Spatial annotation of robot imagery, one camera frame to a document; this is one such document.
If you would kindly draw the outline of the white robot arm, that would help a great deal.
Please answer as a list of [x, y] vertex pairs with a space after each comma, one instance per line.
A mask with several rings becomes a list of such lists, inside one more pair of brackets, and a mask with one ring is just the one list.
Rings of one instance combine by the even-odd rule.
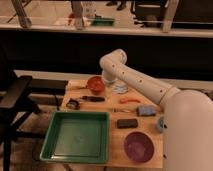
[[163, 171], [213, 171], [213, 101], [129, 68], [126, 61], [122, 49], [103, 56], [102, 79], [122, 80], [163, 111]]

